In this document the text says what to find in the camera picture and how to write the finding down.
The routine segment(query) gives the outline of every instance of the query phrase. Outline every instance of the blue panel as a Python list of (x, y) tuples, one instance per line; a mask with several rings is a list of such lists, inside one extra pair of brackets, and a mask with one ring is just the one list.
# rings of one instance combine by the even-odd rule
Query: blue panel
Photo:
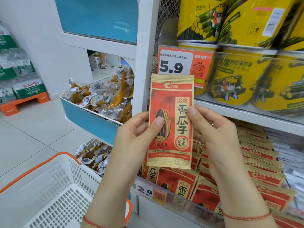
[(55, 0), (63, 31), (136, 42), (137, 0)]
[(67, 118), (80, 126), (81, 128), (89, 131), (91, 134), (103, 139), (109, 144), (114, 144), (115, 136), (117, 133), (118, 125), (97, 117), (94, 114), (85, 111), (78, 106), (61, 99), (65, 114)]

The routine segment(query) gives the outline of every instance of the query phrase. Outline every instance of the wire basket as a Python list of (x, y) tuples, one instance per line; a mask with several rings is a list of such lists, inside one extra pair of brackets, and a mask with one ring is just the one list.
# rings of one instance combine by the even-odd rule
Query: wire basket
[[(0, 190), (0, 227), (80, 227), (100, 181), (71, 154), (58, 153)], [(131, 214), (127, 199), (125, 224)]]
[(100, 57), (97, 54), (89, 56), (90, 65), (94, 68), (100, 68)]

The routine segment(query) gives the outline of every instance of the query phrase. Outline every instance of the orange pallet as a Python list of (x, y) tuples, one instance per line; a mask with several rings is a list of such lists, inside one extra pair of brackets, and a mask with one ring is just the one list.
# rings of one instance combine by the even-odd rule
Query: orange pallet
[(0, 105), (0, 110), (4, 113), (6, 116), (11, 116), (13, 114), (19, 113), (19, 110), (17, 109), (16, 105), (20, 103), (24, 103), (26, 101), (32, 100), (32, 99), (37, 99), (39, 103), (46, 103), (49, 101), (49, 96), (47, 95), (46, 92), (25, 98), (25, 99), (17, 99), (15, 101), (11, 101), (9, 103), (5, 103), (3, 105)]

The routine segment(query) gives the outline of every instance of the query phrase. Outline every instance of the white wall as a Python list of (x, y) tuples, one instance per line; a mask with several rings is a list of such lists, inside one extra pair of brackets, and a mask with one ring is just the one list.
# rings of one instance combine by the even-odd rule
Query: white wall
[(68, 89), (68, 79), (92, 80), (86, 49), (65, 45), (54, 0), (1, 0), (0, 21), (29, 54), (49, 96)]

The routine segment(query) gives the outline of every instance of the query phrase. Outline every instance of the blue display bin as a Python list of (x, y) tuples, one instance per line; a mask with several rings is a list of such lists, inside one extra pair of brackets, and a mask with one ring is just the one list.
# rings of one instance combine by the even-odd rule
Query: blue display bin
[(63, 31), (136, 43), (137, 0), (55, 0)]

